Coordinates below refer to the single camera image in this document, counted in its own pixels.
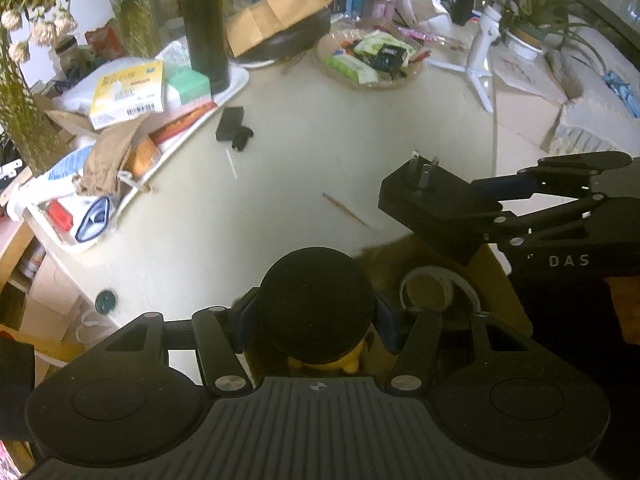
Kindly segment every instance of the black bottle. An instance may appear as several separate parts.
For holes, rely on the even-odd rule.
[[[209,77],[211,93],[229,86],[222,0],[181,0],[191,68]]]

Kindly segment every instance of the vase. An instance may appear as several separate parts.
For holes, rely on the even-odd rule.
[[[58,129],[36,106],[20,67],[9,57],[10,38],[0,32],[0,125],[34,176],[53,167],[68,152]]]
[[[162,44],[151,0],[109,0],[130,56],[153,58]]]

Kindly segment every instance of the white table surface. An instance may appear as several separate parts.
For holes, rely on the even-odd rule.
[[[287,76],[282,64],[253,70],[229,103],[244,106],[255,132],[244,152],[216,142],[213,115],[151,179],[155,192],[136,197],[86,252],[65,253],[28,218],[88,300],[105,288],[116,294],[117,325],[150,310],[173,320],[230,305],[298,248],[357,254],[407,234],[378,209],[378,192],[412,150],[466,180],[494,173],[494,115],[461,75],[428,66],[403,89],[361,91],[311,57]]]

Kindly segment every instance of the white pot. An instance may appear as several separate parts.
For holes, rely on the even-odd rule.
[[[541,48],[535,48],[526,41],[522,41],[520,38],[511,34],[507,30],[507,36],[504,38],[504,44],[507,48],[513,50],[518,56],[522,56],[524,59],[531,61],[535,60],[539,54],[542,54]]]

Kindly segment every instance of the yellow box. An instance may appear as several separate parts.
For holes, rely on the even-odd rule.
[[[98,130],[147,112],[163,111],[162,61],[151,61],[102,76],[89,119]]]

